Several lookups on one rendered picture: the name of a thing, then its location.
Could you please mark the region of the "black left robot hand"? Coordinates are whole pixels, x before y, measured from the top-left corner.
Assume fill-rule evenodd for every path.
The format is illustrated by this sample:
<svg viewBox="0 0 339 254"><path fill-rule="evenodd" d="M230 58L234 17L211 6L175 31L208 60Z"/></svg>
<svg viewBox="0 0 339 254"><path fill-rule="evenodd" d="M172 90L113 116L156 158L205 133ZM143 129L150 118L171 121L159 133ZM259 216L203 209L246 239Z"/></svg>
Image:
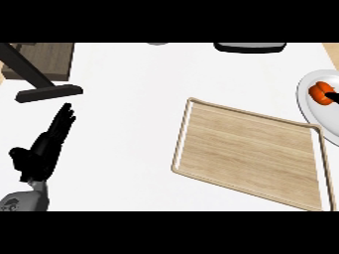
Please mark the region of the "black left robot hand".
<svg viewBox="0 0 339 254"><path fill-rule="evenodd" d="M75 120L72 105L66 103L48 130L38 136L30 149L14 147L10 150L14 170L22 173L23 183L45 181L51 176Z"/></svg>

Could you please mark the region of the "white plate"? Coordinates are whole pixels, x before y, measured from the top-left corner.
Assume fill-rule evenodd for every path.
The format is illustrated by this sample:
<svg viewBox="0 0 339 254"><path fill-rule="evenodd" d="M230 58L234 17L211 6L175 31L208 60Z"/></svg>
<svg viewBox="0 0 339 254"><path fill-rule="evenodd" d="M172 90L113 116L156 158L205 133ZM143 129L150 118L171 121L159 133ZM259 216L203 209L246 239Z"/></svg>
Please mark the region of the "white plate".
<svg viewBox="0 0 339 254"><path fill-rule="evenodd" d="M296 105L305 121L321 127L324 139L339 147L339 104L320 105L308 94L317 81L326 82L339 93L339 71L321 69L308 73L296 85Z"/></svg>

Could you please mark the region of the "pale wooden tray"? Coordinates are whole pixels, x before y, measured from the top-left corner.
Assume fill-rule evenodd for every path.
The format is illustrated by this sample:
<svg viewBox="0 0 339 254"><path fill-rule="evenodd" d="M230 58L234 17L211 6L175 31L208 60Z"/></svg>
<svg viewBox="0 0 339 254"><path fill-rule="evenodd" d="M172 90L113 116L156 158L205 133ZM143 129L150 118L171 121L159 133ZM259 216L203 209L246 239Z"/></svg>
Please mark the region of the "pale wooden tray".
<svg viewBox="0 0 339 254"><path fill-rule="evenodd" d="M336 209L321 128L187 99L171 170L304 210Z"/></svg>

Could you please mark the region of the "black stand with flat foot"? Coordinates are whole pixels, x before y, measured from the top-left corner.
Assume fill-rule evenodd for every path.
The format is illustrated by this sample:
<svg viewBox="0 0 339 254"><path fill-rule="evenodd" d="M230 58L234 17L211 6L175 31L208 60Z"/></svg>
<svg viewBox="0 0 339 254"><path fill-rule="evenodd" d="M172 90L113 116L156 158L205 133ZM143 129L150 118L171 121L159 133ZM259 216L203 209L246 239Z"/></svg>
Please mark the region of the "black stand with flat foot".
<svg viewBox="0 0 339 254"><path fill-rule="evenodd" d="M16 101L19 103L53 99L84 93L84 89L76 85L54 85L8 43L0 43L0 61L33 85L33 89L23 90L17 93Z"/></svg>

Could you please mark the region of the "black and grey appliance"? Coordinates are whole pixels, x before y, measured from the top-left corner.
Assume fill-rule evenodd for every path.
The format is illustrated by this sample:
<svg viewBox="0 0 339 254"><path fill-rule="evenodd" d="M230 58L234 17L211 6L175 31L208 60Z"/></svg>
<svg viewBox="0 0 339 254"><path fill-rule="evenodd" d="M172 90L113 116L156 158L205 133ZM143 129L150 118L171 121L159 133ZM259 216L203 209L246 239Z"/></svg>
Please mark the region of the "black and grey appliance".
<svg viewBox="0 0 339 254"><path fill-rule="evenodd" d="M231 44L231 43L214 43L214 47L219 52L240 53L240 54L268 54L278 53L286 43L267 43L267 44Z"/></svg>

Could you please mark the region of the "dark brown wooden block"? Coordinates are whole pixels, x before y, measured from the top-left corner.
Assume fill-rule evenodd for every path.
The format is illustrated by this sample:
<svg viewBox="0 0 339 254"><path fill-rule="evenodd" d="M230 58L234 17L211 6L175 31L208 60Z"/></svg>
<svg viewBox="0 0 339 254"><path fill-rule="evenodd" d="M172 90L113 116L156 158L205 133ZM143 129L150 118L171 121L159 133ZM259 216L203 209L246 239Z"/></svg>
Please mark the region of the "dark brown wooden block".
<svg viewBox="0 0 339 254"><path fill-rule="evenodd" d="M73 43L13 44L13 48L50 81L67 81L73 61Z"/></svg>

